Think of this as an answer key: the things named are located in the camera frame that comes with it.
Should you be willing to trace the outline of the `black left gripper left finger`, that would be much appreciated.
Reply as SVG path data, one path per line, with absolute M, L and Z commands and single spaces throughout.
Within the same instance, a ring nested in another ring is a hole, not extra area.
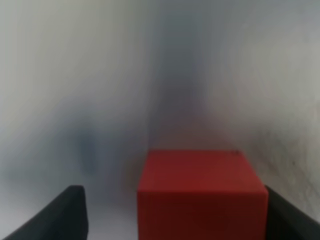
M 71 185 L 6 240 L 86 240 L 89 221 L 85 188 Z

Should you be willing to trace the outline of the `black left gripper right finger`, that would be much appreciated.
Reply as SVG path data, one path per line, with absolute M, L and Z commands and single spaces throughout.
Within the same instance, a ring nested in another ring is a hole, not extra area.
M 320 224 L 281 195 L 266 187 L 266 240 L 320 240 Z

